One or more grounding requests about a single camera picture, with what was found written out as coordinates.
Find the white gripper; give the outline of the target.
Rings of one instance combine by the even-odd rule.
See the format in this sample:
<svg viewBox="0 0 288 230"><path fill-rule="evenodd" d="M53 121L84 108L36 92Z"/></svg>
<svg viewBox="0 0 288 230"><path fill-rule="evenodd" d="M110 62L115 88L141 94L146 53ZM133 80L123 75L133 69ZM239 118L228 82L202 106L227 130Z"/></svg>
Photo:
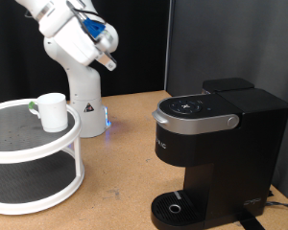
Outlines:
<svg viewBox="0 0 288 230"><path fill-rule="evenodd" d="M56 33L54 40L69 56L84 66L99 55L94 43L78 23L67 23ZM116 60L109 53L102 53L97 60L109 71L113 71L117 66Z"/></svg>

